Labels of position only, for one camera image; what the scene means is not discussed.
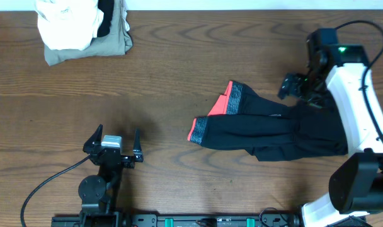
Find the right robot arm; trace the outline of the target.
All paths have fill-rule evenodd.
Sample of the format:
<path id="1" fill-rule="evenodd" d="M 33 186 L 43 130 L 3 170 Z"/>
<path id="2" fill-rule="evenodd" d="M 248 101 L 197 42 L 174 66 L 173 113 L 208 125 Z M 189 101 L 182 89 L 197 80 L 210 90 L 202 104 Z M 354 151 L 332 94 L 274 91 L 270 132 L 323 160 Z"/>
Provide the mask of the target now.
<path id="1" fill-rule="evenodd" d="M 328 193 L 300 209 L 302 226 L 364 226 L 383 212 L 383 112 L 372 84 L 373 62 L 362 45 L 341 44 L 335 28 L 308 35 L 307 74 L 288 73 L 278 96 L 325 107 L 331 93 L 348 144 L 349 158 L 329 179 Z"/>

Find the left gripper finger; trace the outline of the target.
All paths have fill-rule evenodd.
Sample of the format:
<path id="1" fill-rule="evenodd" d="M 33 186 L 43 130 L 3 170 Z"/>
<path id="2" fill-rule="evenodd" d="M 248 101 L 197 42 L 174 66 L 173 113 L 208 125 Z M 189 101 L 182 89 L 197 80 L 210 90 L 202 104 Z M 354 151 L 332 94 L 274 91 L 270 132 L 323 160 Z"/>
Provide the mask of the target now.
<path id="1" fill-rule="evenodd" d="M 103 125 L 100 124 L 93 135 L 84 143 L 83 151 L 87 154 L 93 154 L 98 147 L 101 146 L 101 137 Z"/>
<path id="2" fill-rule="evenodd" d="M 140 131 L 138 129 L 135 130 L 133 153 L 135 157 L 135 162 L 142 163 L 144 161 L 142 147 L 140 144 Z"/>

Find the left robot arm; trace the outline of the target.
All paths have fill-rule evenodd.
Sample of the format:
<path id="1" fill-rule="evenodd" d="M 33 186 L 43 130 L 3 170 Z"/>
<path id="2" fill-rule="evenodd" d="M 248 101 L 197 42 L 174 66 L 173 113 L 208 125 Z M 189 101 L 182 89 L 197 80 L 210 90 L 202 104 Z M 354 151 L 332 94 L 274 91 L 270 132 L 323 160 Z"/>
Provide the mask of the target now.
<path id="1" fill-rule="evenodd" d="M 82 200 L 79 226 L 130 226 L 125 215 L 116 210 L 116 201 L 123 169 L 134 168 L 136 163 L 144 161 L 140 132 L 135 131 L 132 155 L 122 154 L 120 136 L 103 136 L 102 133 L 103 126 L 99 125 L 83 146 L 83 151 L 99 170 L 79 184 L 78 194 Z"/>

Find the black leggings with coral cuffs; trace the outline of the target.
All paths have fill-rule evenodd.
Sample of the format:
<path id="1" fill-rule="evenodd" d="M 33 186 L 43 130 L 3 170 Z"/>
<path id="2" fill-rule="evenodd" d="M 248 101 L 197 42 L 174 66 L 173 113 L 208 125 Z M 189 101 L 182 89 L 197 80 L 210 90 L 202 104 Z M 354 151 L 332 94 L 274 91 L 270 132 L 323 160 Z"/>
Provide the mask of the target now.
<path id="1" fill-rule="evenodd" d="M 196 117 L 190 142 L 216 150 L 247 151 L 258 161 L 344 156 L 348 143 L 330 94 L 326 105 L 294 106 L 267 100 L 249 86 L 230 81 L 208 115 Z"/>

